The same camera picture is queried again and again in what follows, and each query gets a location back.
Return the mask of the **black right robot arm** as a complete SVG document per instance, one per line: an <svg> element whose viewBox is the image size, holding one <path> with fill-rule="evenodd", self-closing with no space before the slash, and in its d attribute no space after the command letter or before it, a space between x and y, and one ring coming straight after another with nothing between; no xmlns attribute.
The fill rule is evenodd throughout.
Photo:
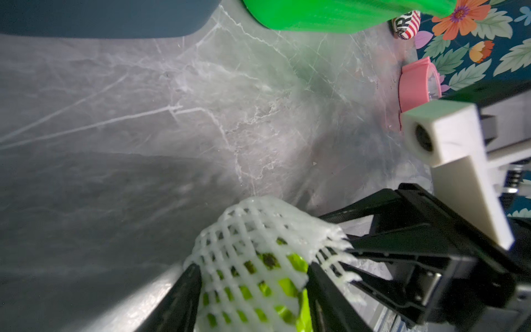
<svg viewBox="0 0 531 332"><path fill-rule="evenodd" d="M433 190L403 183L322 216L372 217L350 235L352 285L408 328L530 330L530 214L508 214L530 195L530 83L476 83L401 116L405 145L430 167Z"/></svg>

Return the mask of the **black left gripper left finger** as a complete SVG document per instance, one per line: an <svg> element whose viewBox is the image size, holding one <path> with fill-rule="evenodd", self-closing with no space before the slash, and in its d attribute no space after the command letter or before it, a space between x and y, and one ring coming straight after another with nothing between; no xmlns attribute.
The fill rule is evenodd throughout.
<svg viewBox="0 0 531 332"><path fill-rule="evenodd" d="M191 264L136 331L194 331L201 287L201 269Z"/></svg>

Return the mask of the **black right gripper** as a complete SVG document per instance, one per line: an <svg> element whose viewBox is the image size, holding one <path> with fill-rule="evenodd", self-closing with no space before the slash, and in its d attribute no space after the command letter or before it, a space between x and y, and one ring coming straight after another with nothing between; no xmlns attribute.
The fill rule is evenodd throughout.
<svg viewBox="0 0 531 332"><path fill-rule="evenodd" d="M319 219L347 222L369 215L369 238L324 247L334 277L410 325L447 322L458 331L530 330L530 265L522 257L409 183Z"/></svg>

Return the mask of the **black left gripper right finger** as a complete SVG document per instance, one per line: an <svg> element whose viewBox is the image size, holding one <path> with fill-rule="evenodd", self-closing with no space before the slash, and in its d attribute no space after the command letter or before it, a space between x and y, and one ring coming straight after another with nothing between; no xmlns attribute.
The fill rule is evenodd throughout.
<svg viewBox="0 0 531 332"><path fill-rule="evenodd" d="M318 263L308 268L306 290L314 331L372 332Z"/></svg>

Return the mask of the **white foam net sleeve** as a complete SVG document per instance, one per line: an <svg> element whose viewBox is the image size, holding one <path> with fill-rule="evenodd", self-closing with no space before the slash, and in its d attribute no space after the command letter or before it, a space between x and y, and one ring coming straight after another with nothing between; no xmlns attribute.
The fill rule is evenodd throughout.
<svg viewBox="0 0 531 332"><path fill-rule="evenodd" d="M186 264L201 270L197 331L301 331L310 322L308 267L320 266L350 304L363 298L343 229L271 196L225 210L196 238Z"/></svg>

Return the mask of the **green custard apple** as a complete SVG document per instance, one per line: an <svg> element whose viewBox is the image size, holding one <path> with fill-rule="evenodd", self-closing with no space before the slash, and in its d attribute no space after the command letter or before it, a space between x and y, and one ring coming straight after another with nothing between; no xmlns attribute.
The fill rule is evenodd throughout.
<svg viewBox="0 0 531 332"><path fill-rule="evenodd" d="M205 245L197 331L312 331L308 262L284 238Z"/></svg>

